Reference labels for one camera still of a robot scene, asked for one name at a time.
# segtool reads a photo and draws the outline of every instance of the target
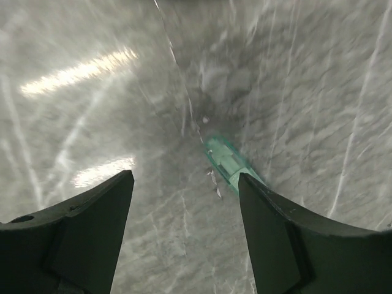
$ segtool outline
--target translucent green object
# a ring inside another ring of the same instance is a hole
[[[237,194],[240,173],[248,173],[264,184],[239,152],[221,135],[211,137],[204,146],[209,161]]]

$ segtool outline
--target marble countertop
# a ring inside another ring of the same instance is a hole
[[[392,0],[5,0],[0,221],[123,169],[135,189],[112,293],[255,293],[224,134],[276,192],[392,221]]]

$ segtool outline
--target gray floor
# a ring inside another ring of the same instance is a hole
[[[277,192],[392,221],[392,0],[3,0],[0,221],[125,168],[112,293],[254,293],[221,132]]]

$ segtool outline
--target screw hole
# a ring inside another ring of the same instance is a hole
[[[28,221],[31,221],[32,219],[34,219],[34,216],[21,216],[21,217],[17,217],[16,219],[12,220],[11,223],[16,224],[19,222],[28,222]]]

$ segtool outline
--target dark object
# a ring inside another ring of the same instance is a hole
[[[258,293],[392,293],[392,232],[322,217],[246,174],[239,198]]]
[[[110,293],[134,177],[0,224],[0,293]]]

